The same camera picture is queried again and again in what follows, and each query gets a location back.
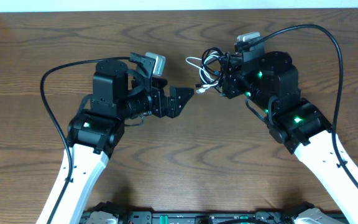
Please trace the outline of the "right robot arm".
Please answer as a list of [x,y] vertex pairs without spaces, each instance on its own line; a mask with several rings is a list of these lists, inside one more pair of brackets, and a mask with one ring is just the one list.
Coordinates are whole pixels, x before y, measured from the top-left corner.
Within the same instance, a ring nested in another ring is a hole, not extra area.
[[321,182],[349,223],[358,223],[358,167],[334,126],[317,106],[301,97],[298,69],[286,52],[244,52],[220,60],[222,91],[245,94],[265,111],[259,116],[276,142]]

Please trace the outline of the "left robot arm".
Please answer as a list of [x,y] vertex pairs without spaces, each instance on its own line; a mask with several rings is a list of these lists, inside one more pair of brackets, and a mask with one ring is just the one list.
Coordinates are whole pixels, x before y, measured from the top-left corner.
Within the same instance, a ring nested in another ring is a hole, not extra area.
[[94,60],[93,92],[86,95],[64,134],[45,97],[47,71],[40,94],[64,145],[62,164],[38,223],[79,223],[90,193],[121,140],[126,120],[154,115],[176,118],[194,94],[192,88],[170,87],[155,77],[154,58],[132,55]]

